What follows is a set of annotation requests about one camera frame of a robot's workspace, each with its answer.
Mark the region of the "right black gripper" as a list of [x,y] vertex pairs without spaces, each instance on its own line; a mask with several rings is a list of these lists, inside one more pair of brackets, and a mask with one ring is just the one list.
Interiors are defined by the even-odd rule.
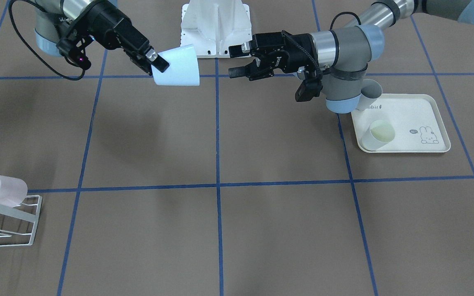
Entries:
[[164,73],[169,68],[169,62],[151,49],[149,40],[113,2],[60,0],[56,8],[64,17],[56,47],[69,64],[88,70],[91,62],[84,51],[97,41],[108,50],[122,49],[142,70],[153,66]]

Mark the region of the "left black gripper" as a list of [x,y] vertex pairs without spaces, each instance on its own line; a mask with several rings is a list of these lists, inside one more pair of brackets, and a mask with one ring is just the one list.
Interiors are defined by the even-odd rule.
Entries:
[[230,58],[253,56],[255,62],[229,69],[229,78],[246,77],[250,81],[274,75],[275,69],[283,73],[294,73],[304,67],[312,72],[316,69],[314,42],[308,33],[292,35],[286,31],[254,34],[249,44],[229,47]]

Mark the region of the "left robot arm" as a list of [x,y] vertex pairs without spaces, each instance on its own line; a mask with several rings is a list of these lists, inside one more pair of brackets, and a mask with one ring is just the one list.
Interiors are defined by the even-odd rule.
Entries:
[[230,78],[250,81],[273,77],[274,70],[302,80],[297,102],[325,95],[334,113],[357,108],[367,65],[384,51],[384,30],[414,13],[474,24],[474,0],[375,0],[343,28],[292,35],[286,31],[254,34],[229,47],[231,58],[252,56],[250,64],[229,69]]

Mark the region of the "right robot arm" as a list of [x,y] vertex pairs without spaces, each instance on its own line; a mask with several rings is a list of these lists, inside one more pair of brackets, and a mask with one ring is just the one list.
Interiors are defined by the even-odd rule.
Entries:
[[78,81],[91,67],[86,48],[98,42],[104,49],[122,49],[130,61],[148,75],[164,73],[170,64],[122,12],[116,0],[29,0],[35,10],[35,40],[45,54],[62,57],[67,64],[81,69],[78,76],[66,76],[48,64],[19,32],[13,6],[8,2],[12,27],[28,50],[54,74]]

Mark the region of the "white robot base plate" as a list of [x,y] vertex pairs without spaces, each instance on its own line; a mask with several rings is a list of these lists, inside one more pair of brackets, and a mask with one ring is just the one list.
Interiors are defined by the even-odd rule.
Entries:
[[229,58],[230,46],[252,39],[250,8],[241,0],[190,0],[181,8],[180,45],[198,58]]

